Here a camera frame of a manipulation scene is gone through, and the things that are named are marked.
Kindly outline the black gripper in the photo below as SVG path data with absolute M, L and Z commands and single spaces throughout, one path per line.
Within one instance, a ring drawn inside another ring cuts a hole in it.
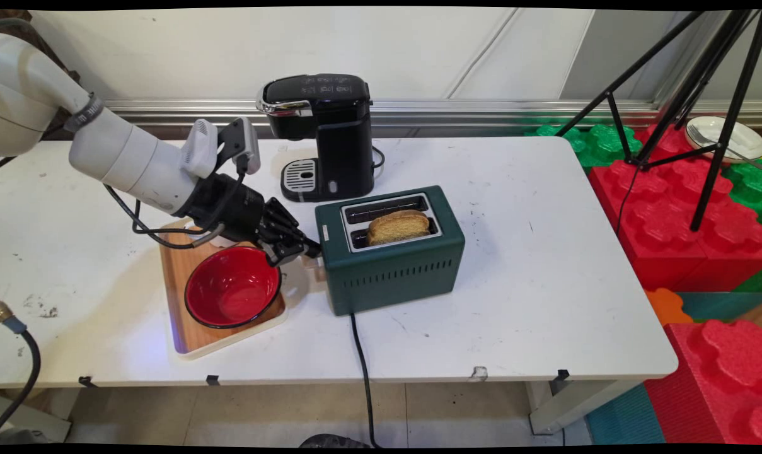
M 260 245 L 272 267 L 300 255 L 320 257 L 321 245 L 298 229 L 297 219 L 282 203 L 275 197 L 265 202 L 262 194 L 243 184 L 243 179 L 245 173 L 236 178 L 214 173 L 199 179 L 179 210 L 179 217 L 191 218 L 197 227 L 208 231 L 223 224 L 220 236 Z

